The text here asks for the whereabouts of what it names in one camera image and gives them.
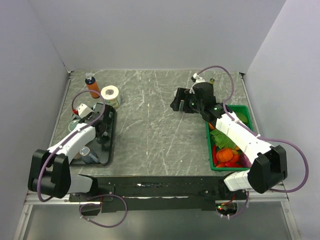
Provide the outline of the small blue-grey mug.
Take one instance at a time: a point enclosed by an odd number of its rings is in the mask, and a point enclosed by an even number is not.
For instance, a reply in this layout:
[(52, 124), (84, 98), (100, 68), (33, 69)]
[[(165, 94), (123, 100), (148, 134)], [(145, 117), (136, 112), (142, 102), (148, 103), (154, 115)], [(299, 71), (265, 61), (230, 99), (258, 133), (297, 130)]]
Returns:
[(91, 150), (89, 147), (84, 146), (80, 151), (80, 158), (85, 164), (99, 164), (100, 160), (98, 158), (98, 155)]

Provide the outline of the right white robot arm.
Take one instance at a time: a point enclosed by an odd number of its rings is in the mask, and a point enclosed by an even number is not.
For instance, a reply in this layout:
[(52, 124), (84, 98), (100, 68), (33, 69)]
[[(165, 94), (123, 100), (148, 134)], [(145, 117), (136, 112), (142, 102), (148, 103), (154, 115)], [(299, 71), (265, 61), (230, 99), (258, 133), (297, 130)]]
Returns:
[(263, 194), (287, 178), (286, 150), (258, 139), (246, 129), (229, 107), (216, 101), (214, 88), (208, 82), (196, 83), (191, 89), (179, 87), (170, 107), (175, 112), (199, 113), (203, 120), (231, 139), (251, 163), (249, 170), (224, 177), (218, 187), (223, 199), (230, 199), (239, 190), (253, 189)]

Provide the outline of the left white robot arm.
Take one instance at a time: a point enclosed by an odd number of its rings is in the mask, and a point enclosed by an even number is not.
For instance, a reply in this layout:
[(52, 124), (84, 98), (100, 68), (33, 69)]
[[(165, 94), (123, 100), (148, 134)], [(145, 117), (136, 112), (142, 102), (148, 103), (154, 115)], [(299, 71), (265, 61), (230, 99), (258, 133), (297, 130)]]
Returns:
[(74, 129), (60, 142), (32, 155), (27, 187), (37, 193), (41, 202), (61, 199), (67, 194), (81, 194), (87, 201), (99, 195), (98, 180), (88, 175), (72, 175), (70, 163), (91, 142), (102, 144), (114, 126), (116, 110), (97, 103), (77, 110), (79, 120)]

